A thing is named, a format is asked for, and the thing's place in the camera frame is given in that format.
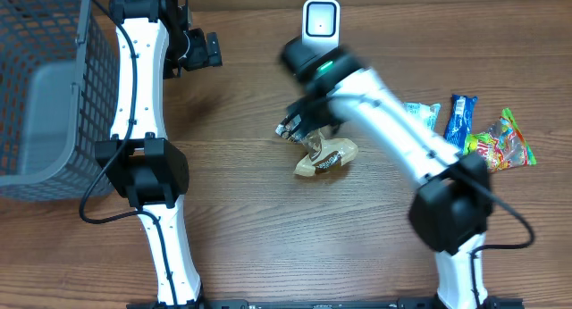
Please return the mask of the beige snack bag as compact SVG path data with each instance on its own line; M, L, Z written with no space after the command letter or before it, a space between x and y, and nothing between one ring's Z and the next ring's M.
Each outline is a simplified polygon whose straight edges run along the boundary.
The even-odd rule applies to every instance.
M276 127L275 133L290 142L301 144L307 154L297 163L294 174L314 177L339 169L358 155L358 146L348 138L326 138L320 129L302 135L301 118L287 116Z

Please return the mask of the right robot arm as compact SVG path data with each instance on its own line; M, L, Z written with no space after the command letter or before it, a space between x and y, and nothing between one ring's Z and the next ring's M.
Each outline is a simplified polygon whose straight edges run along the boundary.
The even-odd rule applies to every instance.
M462 154L407 113L375 69L342 46L321 54L294 38L280 60L304 91L289 106L281 137L303 141L315 129L345 121L367 132L415 192L408 219L435 252L439 306L484 307L488 293L478 256L493 210L485 162Z

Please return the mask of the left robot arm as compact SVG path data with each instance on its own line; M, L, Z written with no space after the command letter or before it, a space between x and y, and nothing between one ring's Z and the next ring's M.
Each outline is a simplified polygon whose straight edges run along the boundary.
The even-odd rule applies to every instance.
M147 235L157 278L152 308L203 308L203 286L193 263L184 220L189 189L185 154L168 139L164 81L183 71L219 67L218 37L191 26L179 0L110 0L105 13L116 26L120 70L110 136L95 157Z

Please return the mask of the green gummy candy bag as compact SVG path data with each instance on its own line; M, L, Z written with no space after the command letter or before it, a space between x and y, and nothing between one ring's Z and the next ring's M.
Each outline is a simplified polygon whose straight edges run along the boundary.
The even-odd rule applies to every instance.
M486 131L467 135L464 154L472 153L485 160L489 173L537 164L509 108L504 108L499 119Z

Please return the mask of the blue cookie pack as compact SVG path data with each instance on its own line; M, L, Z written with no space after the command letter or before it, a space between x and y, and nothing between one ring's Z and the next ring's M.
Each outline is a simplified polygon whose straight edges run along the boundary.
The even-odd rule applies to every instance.
M443 136L446 141L463 152L466 138L472 130L473 113L478 97L453 95L451 100L451 115Z

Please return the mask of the mint green snack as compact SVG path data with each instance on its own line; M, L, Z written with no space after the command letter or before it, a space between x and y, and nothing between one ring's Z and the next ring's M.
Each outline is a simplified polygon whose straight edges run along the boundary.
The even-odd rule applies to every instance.
M441 110L440 104L406 102L404 107L408 113L417 117L428 129L434 130Z

